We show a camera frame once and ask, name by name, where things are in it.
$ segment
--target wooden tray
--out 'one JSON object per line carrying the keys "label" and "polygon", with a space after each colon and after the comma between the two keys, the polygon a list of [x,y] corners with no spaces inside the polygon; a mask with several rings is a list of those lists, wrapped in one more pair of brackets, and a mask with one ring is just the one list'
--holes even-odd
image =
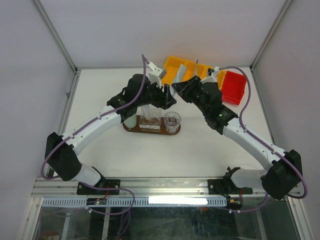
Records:
{"label": "wooden tray", "polygon": [[166,126],[165,126],[165,122],[164,122],[164,118],[162,117],[161,118],[161,128],[160,128],[160,131],[148,131],[148,130],[143,130],[142,128],[139,127],[139,123],[140,123],[140,115],[137,115],[136,116],[136,125],[135,127],[133,128],[128,128],[124,123],[122,124],[123,125],[123,128],[125,130],[127,130],[128,132],[130,133],[141,133],[141,134],[157,134],[157,135],[167,135],[167,136],[173,136],[173,135],[176,135],[180,132],[180,129],[181,129],[181,124],[180,126],[178,127],[177,131],[175,133],[169,133],[167,132],[166,130]]}

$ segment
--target glass cup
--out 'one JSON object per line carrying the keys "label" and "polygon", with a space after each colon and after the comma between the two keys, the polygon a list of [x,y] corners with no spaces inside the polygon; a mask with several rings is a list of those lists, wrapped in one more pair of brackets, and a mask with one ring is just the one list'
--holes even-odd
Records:
{"label": "glass cup", "polygon": [[165,130],[168,133],[174,134],[180,126],[180,122],[181,122],[180,115],[174,111],[170,111],[166,115],[164,115],[163,118],[164,118],[163,120],[164,120]]}

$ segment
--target purple cable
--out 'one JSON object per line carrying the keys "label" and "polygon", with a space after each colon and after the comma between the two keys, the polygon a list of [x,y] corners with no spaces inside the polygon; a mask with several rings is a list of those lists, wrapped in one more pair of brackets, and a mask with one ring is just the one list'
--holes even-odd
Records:
{"label": "purple cable", "polygon": [[93,212],[97,213],[97,214],[102,214],[102,215],[107,215],[107,216],[111,216],[111,215],[120,215],[120,214],[124,214],[126,212],[128,212],[132,206],[135,204],[135,200],[136,200],[136,197],[134,195],[134,193],[129,190],[129,189],[126,189],[126,188],[102,188],[102,187],[95,187],[95,186],[91,186],[89,184],[86,184],[84,182],[81,182],[82,185],[88,187],[88,188],[91,188],[91,189],[94,189],[94,190],[100,190],[100,191],[126,191],[126,192],[129,192],[131,195],[132,195],[132,203],[130,206],[128,206],[128,208],[126,208],[125,210],[123,211],[120,211],[120,212],[115,212],[115,213],[108,213],[108,212],[100,212],[100,211],[97,211],[97,210],[94,210],[92,208],[90,208]]}
{"label": "purple cable", "polygon": [[118,234],[118,235],[121,233],[122,228],[124,227],[124,224],[125,224],[125,222],[127,221],[128,213],[126,214],[125,219],[124,219],[124,214],[122,214],[122,215],[121,215],[121,219],[120,219],[120,227],[119,227],[119,230],[118,230],[118,232],[117,232],[117,234]]}
{"label": "purple cable", "polygon": [[126,215],[123,224],[124,224],[127,220],[128,220],[128,222],[126,223],[125,228],[123,229],[123,231],[122,231],[121,233],[119,233],[119,234],[115,237],[115,240],[118,240],[118,239],[126,232],[127,228],[129,227],[130,220],[131,220],[131,213],[130,213],[130,211],[128,211],[128,214]]}
{"label": "purple cable", "polygon": [[[147,66],[146,66],[146,63],[149,62],[146,57],[142,54],[142,63],[143,63],[143,77],[142,77],[142,82],[141,82],[141,85],[140,85],[140,88],[139,88],[139,91],[137,92],[136,96],[130,101],[128,102],[127,104],[123,105],[123,106],[120,106],[116,109],[113,109],[111,111],[107,111],[103,114],[101,114],[100,117],[104,117],[108,114],[112,114],[118,110],[121,110],[121,109],[124,109],[128,106],[130,106],[131,104],[133,104],[137,99],[138,97],[140,96],[141,92],[142,92],[142,89],[144,88],[144,83],[145,83],[145,79],[146,79],[146,74],[147,74]],[[90,124],[94,123],[95,121],[97,121],[99,118],[98,117],[95,117],[93,118],[92,120],[88,121],[85,125],[83,125],[82,127],[80,127],[77,131],[75,131],[73,133],[73,136],[77,135],[78,133],[80,133],[82,130],[84,130],[86,127],[88,127]],[[48,160],[51,158],[51,156],[57,151],[58,148],[60,148],[62,146],[62,144],[66,143],[68,140],[70,140],[71,137],[68,136],[66,139],[62,140],[57,146],[55,146],[54,149],[52,149],[52,151],[48,154],[48,156],[46,156],[46,158],[44,159],[44,162],[41,166],[41,170],[40,170],[40,174],[41,174],[41,177],[45,180],[52,180],[52,179],[56,179],[58,178],[59,176],[52,176],[52,177],[47,177],[45,176],[44,174],[44,171],[45,171],[45,166],[48,162]]]}
{"label": "purple cable", "polygon": [[243,122],[243,114],[244,114],[244,111],[246,110],[248,104],[249,104],[249,101],[250,101],[250,98],[251,98],[251,84],[249,82],[249,78],[248,76],[246,75],[246,73],[239,67],[237,66],[227,66],[227,67],[224,67],[224,68],[220,68],[220,70],[225,70],[225,69],[236,69],[236,70],[239,70],[245,77],[246,79],[246,82],[248,83],[248,98],[246,100],[246,103],[244,105],[244,107],[242,108],[241,112],[240,112],[240,116],[239,116],[239,121],[240,121],[240,125],[241,127],[243,128],[243,130],[246,130],[246,132],[251,136],[253,137],[255,140],[257,140],[259,143],[261,143],[263,146],[265,146],[267,149],[269,149],[271,152],[274,152],[274,154],[281,158],[286,164],[288,164],[292,169],[293,171],[295,172],[295,174],[297,174],[297,176],[300,178],[301,182],[302,182],[302,185],[303,185],[303,188],[304,188],[304,193],[303,195],[301,196],[293,196],[291,194],[288,194],[287,196],[291,197],[291,198],[294,198],[294,199],[303,199],[307,196],[308,194],[308,187],[307,187],[307,183],[304,179],[304,177],[301,175],[301,173],[299,172],[299,170],[289,161],[287,160],[284,156],[282,156],[280,153],[276,152],[271,146],[269,146],[266,142],[264,142],[262,139],[260,139],[258,136],[256,136],[254,133],[252,133],[250,130],[248,130]]}

